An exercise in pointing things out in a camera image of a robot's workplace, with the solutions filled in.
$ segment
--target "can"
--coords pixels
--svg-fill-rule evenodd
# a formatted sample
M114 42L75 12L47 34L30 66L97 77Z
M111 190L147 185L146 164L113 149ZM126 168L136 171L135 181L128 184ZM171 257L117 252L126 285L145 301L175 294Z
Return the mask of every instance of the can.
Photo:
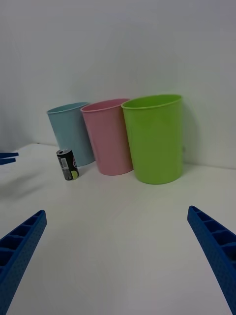
M72 150L63 149L57 151L58 160L67 181L72 181L79 177L79 171L75 162Z

